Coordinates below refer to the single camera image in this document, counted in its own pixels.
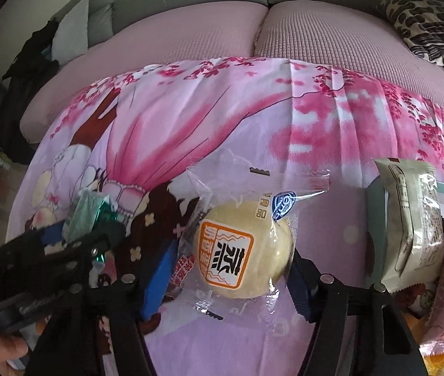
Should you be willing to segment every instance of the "sofa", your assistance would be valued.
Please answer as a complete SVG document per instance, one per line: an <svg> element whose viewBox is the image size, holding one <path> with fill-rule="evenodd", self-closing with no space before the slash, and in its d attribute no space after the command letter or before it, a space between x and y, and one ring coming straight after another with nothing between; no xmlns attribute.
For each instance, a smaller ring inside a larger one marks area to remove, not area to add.
<svg viewBox="0 0 444 376"><path fill-rule="evenodd" d="M71 0L53 18L60 21L79 1ZM92 32L110 38L90 46L39 90L20 130L28 143L40 142L66 100L97 79L153 63L217 56L337 65L394 82L444 107L444 69L407 49L377 14L380 1L89 0L88 40L95 40Z"/></svg>

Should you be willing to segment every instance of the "human hand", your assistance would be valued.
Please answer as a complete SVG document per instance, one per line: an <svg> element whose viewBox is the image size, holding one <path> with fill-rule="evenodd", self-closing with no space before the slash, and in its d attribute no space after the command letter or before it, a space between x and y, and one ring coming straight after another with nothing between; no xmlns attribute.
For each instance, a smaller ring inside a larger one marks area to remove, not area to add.
<svg viewBox="0 0 444 376"><path fill-rule="evenodd" d="M16 338L11 335L0 335L0 375L1 376L17 376L23 372L13 370L6 363L7 360L15 360L25 356L28 347L25 340Z"/></svg>

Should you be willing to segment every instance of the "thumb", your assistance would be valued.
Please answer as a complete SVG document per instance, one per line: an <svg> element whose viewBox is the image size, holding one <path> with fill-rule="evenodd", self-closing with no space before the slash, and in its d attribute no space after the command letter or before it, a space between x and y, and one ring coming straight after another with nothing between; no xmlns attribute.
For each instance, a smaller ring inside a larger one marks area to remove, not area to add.
<svg viewBox="0 0 444 376"><path fill-rule="evenodd" d="M0 363L25 356L28 346L22 338L0 335Z"/></svg>

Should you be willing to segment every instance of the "pink dress illustration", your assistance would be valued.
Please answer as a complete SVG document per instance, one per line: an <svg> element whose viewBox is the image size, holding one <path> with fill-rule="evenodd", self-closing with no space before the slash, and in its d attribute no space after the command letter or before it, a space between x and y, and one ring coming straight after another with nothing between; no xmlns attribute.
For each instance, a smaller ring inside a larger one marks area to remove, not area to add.
<svg viewBox="0 0 444 376"><path fill-rule="evenodd" d="M371 76L287 59L186 60L108 77L69 102L42 140L8 237L62 221L82 188L108 194L128 236L90 280L104 286L154 253L158 236L180 237L197 202L185 169L228 152L269 171L331 170L330 191L301 214L297 249L359 286L372 158L428 161L444 182L444 109ZM287 292L259 328L218 323L178 300L140 326L160 375L297 374L312 331ZM100 328L110 376L105 318Z"/></svg>

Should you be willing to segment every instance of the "black and white patterned pillow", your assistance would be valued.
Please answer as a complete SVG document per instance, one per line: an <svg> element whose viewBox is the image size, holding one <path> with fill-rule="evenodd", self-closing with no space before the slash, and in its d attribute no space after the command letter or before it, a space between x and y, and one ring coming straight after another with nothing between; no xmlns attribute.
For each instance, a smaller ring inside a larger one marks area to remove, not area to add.
<svg viewBox="0 0 444 376"><path fill-rule="evenodd" d="M415 55L444 66L443 0L383 0L378 9Z"/></svg>

